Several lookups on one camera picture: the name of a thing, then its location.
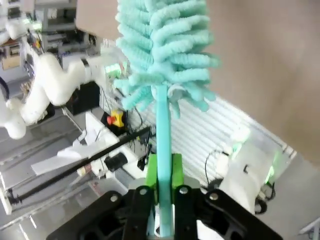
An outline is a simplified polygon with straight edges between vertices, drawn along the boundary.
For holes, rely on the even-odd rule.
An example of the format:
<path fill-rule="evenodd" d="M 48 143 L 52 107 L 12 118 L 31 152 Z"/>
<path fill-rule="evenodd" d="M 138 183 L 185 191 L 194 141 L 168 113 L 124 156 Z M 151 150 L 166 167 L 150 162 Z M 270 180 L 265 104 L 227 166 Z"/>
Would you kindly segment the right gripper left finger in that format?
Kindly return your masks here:
<path fill-rule="evenodd" d="M 148 157 L 145 185 L 125 195 L 106 192 L 47 236 L 48 240 L 146 240 L 154 231 L 157 156 Z"/>

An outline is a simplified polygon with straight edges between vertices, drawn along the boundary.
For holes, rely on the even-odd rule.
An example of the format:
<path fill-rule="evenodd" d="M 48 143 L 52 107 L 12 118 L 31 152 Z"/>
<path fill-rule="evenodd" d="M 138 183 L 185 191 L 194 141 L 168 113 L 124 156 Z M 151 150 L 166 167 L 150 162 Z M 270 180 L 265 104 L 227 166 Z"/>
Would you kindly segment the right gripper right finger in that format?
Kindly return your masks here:
<path fill-rule="evenodd" d="M 222 190 L 203 193 L 199 187 L 186 185 L 180 153 L 172 154 L 171 180 L 174 239 L 198 239 L 197 221 L 201 221 L 224 240 L 282 240 L 278 233 Z"/>

